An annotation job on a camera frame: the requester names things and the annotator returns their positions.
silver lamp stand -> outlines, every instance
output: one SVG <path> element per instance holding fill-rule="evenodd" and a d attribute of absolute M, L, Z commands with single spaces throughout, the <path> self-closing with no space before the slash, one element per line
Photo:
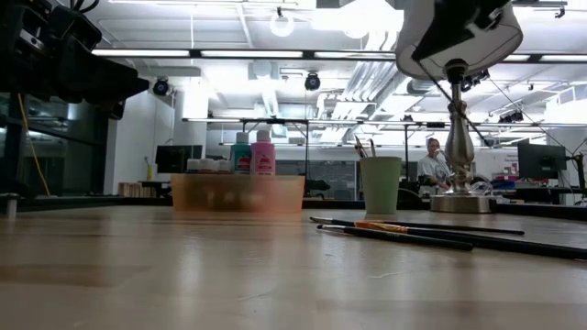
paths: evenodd
<path fill-rule="evenodd" d="M 430 197 L 430 210 L 449 213 L 490 213 L 493 198 L 471 193 L 471 163 L 475 158 L 473 143 L 467 128 L 467 104 L 462 101 L 460 86 L 468 65 L 463 60 L 451 60 L 445 66 L 452 89 L 452 103 L 449 104 L 450 132 L 447 139 L 446 157 L 452 168 L 450 189 Z"/>

bottle cap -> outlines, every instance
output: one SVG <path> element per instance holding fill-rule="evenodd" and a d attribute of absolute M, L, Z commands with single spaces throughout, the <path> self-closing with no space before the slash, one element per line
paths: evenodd
<path fill-rule="evenodd" d="M 257 131 L 257 142 L 271 142 L 271 135 L 269 134 L 269 131 Z"/>
<path fill-rule="evenodd" d="M 216 171 L 216 166 L 212 159 L 200 159 L 200 171 Z"/>
<path fill-rule="evenodd" d="M 188 171 L 199 171 L 200 170 L 200 160 L 199 159 L 188 159 L 187 160 L 187 170 Z"/>
<path fill-rule="evenodd" d="M 249 133 L 237 132 L 237 143 L 249 143 Z"/>
<path fill-rule="evenodd" d="M 218 172 L 221 172 L 221 173 L 230 173 L 230 161 L 219 160 L 217 170 L 218 170 Z"/>

green cup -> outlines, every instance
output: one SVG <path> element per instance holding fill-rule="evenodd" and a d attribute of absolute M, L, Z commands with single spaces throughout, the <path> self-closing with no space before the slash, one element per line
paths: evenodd
<path fill-rule="evenodd" d="M 369 157 L 360 160 L 365 210 L 371 215 L 395 215 L 402 159 Z"/>

desk lamp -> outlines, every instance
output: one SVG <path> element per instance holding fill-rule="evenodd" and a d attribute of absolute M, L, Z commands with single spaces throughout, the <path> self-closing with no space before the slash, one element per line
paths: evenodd
<path fill-rule="evenodd" d="M 467 76 L 487 70 L 522 43 L 522 30 L 509 0 L 416 0 L 408 2 L 395 50 L 398 69 L 431 80 L 449 99 L 450 132 L 446 154 L 451 188 L 432 196 L 436 212 L 489 213 L 490 198 L 471 193 L 475 157 L 461 86 Z M 452 95 L 438 80 L 450 82 Z"/>

pink paint bottle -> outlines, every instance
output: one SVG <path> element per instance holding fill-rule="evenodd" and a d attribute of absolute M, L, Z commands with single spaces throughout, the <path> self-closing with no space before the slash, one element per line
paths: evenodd
<path fill-rule="evenodd" d="M 250 145 L 252 175 L 275 175 L 275 146 L 271 143 L 269 131 L 257 132 L 257 142 Z"/>

